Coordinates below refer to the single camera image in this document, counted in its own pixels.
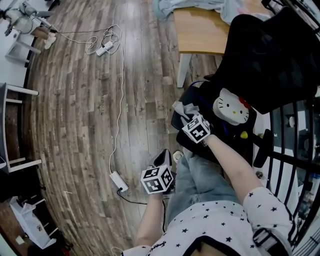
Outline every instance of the star print shirt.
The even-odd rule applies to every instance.
[[[232,201],[200,202],[181,212],[153,245],[137,246],[123,256],[189,256],[204,242],[231,256],[291,255],[297,228],[286,206],[267,188]]]

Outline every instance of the power adapter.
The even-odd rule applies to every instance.
[[[111,41],[107,42],[105,45],[102,44],[101,47],[96,51],[96,55],[100,57],[102,54],[106,53],[113,46],[114,44]]]
[[[114,184],[118,187],[118,189],[121,189],[120,191],[126,191],[128,190],[128,186],[125,183],[125,181],[121,178],[119,173],[117,171],[114,171],[113,173],[110,174],[110,178],[113,180]]]

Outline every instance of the black chair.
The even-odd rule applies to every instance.
[[[222,62],[199,88],[191,86],[181,96],[184,105],[199,106],[200,114],[215,134],[252,164],[253,143],[260,147],[254,166],[262,167],[272,151],[273,135],[253,134],[257,113],[266,114],[288,103],[311,98],[320,84],[320,42],[313,30],[292,9],[284,7],[272,18],[242,14],[230,25]],[[251,105],[245,124],[233,126],[212,111],[222,88],[243,97]],[[179,130],[177,142],[195,154],[217,162],[210,149],[192,142],[182,131],[181,117],[173,113],[171,124]],[[246,131],[247,139],[240,138]]]

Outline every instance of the red bow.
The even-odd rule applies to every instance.
[[[239,101],[244,105],[245,108],[250,109],[250,105],[245,102],[245,99],[242,97],[239,97]]]

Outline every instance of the hello kitty face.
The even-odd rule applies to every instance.
[[[223,88],[214,101],[213,112],[231,125],[244,124],[249,118],[249,104],[243,98]]]

